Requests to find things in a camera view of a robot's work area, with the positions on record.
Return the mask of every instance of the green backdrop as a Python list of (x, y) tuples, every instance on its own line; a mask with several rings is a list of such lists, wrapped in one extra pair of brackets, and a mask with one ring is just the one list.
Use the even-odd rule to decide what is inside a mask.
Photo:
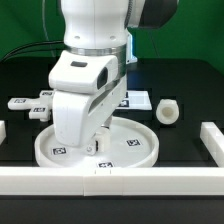
[[(0, 0), (0, 57), (18, 46), (45, 40), (41, 7), (42, 0)], [(46, 23), (50, 40), (62, 40), (65, 25), (57, 0), (46, 0)], [(137, 57), (158, 57), (148, 30), (131, 32)], [(206, 60), (224, 74), (224, 0), (180, 0), (172, 20), (150, 32), (161, 58)]]

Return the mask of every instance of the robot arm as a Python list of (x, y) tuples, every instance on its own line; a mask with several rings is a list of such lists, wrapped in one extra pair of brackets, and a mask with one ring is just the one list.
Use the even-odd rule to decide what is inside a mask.
[(126, 26), (158, 28), (174, 14), (177, 1), (61, 0), (67, 50), (49, 75), (60, 143), (88, 144), (123, 100)]

